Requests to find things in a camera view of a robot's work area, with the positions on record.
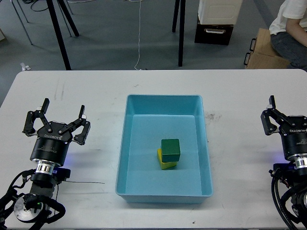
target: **light blue plastic tray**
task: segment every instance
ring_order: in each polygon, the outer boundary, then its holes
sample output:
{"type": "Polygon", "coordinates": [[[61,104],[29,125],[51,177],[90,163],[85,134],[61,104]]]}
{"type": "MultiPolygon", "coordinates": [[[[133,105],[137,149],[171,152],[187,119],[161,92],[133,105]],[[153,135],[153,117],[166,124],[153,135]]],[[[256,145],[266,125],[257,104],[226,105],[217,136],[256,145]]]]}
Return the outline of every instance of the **light blue plastic tray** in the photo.
{"type": "Polygon", "coordinates": [[[129,95],[116,193],[127,202],[201,203],[213,193],[202,98],[129,95]],[[162,139],[179,139],[177,166],[161,170],[162,139]]]}

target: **yellow block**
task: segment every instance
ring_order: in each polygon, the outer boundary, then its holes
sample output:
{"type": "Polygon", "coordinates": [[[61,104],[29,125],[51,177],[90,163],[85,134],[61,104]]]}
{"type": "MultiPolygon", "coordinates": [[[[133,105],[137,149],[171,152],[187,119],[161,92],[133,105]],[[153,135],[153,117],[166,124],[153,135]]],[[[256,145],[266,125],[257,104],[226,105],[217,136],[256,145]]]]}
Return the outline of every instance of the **yellow block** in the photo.
{"type": "Polygon", "coordinates": [[[157,150],[157,157],[158,157],[161,169],[167,169],[167,168],[174,167],[174,166],[177,165],[177,161],[162,162],[162,151],[161,151],[161,149],[157,150]]]}

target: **jeans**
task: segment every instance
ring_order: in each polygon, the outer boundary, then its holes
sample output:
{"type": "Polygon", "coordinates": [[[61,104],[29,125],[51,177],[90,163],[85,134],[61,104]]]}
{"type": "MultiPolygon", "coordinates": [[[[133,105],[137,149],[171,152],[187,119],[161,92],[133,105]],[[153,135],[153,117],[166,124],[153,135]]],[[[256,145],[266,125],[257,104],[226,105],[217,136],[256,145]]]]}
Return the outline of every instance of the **jeans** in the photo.
{"type": "Polygon", "coordinates": [[[307,47],[296,41],[287,32],[271,35],[272,47],[291,63],[288,69],[303,69],[307,72],[307,47]]]}

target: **black tripod leg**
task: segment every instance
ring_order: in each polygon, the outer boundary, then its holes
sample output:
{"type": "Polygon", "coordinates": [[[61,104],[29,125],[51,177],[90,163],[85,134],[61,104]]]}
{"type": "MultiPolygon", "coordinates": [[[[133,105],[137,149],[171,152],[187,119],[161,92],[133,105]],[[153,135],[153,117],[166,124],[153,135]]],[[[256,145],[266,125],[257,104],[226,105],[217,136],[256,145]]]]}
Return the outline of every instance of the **black tripod leg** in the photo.
{"type": "Polygon", "coordinates": [[[179,11],[179,3],[180,0],[175,1],[175,8],[174,8],[174,17],[173,17],[173,27],[172,32],[176,32],[176,26],[177,26],[177,18],[178,18],[178,11],[179,11]]]}
{"type": "Polygon", "coordinates": [[[73,23],[73,20],[71,18],[71,15],[69,14],[69,11],[65,5],[65,2],[64,0],[58,0],[59,1],[59,5],[60,7],[62,8],[63,10],[63,13],[65,14],[66,18],[67,18],[67,21],[69,23],[69,25],[71,26],[71,29],[73,31],[73,33],[75,34],[76,37],[79,36],[79,32],[77,30],[77,27],[75,26],[75,23],[73,23]]]}
{"type": "Polygon", "coordinates": [[[47,2],[48,9],[49,9],[50,17],[51,17],[51,20],[52,20],[52,24],[53,24],[53,27],[54,27],[54,31],[55,31],[57,39],[58,39],[59,48],[61,50],[61,54],[62,54],[62,57],[63,57],[65,68],[66,68],[66,70],[71,70],[71,65],[69,64],[65,44],[64,44],[64,41],[63,41],[61,30],[59,28],[59,22],[58,22],[58,19],[57,19],[56,11],[54,10],[53,2],[52,2],[52,0],[46,0],[46,2],[47,2]]]}
{"type": "Polygon", "coordinates": [[[178,66],[182,66],[183,61],[183,38],[184,38],[184,20],[186,11],[186,0],[180,1],[180,24],[179,24],[179,54],[178,66]]]}

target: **white shirt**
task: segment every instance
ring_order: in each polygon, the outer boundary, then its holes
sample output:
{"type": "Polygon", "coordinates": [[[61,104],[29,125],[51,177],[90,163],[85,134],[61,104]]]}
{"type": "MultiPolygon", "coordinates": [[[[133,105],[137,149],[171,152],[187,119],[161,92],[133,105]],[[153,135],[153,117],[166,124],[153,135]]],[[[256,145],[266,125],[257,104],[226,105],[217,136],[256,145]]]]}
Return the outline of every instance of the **white shirt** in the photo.
{"type": "Polygon", "coordinates": [[[270,25],[270,34],[286,31],[287,19],[301,19],[300,26],[307,31],[307,0],[286,0],[281,5],[277,18],[270,25]]]}

